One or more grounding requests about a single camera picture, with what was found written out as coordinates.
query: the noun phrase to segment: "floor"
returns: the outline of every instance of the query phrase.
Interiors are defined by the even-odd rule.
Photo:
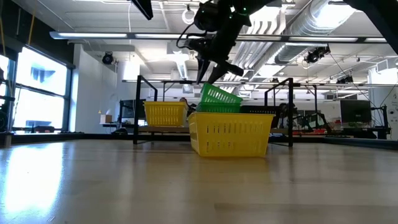
[[[270,145],[203,159],[187,142],[0,149],[0,223],[397,223],[398,153]]]

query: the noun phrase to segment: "green basket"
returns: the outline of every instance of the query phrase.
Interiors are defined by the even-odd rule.
[[[242,98],[207,83],[201,90],[201,103],[236,103],[240,105],[242,101]]]
[[[240,103],[199,103],[196,112],[239,113]]]

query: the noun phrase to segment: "security camera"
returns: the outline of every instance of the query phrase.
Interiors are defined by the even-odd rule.
[[[112,65],[114,60],[112,54],[113,52],[105,52],[105,56],[102,58],[102,62],[105,65]]]

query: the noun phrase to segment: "computer monitor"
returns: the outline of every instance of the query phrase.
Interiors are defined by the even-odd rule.
[[[138,107],[138,118],[145,119],[145,108],[144,108],[144,101],[139,100],[139,107]],[[123,104],[127,107],[123,108],[123,115],[122,118],[133,118],[134,117],[134,110],[132,108],[136,107],[135,100],[123,100]]]
[[[365,100],[341,100],[341,122],[362,122],[372,121],[371,102]]]

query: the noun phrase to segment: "yellow basket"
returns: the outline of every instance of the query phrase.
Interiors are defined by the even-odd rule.
[[[193,113],[191,145],[204,157],[263,157],[273,114]]]
[[[187,120],[188,106],[185,102],[144,101],[148,126],[179,127]]]

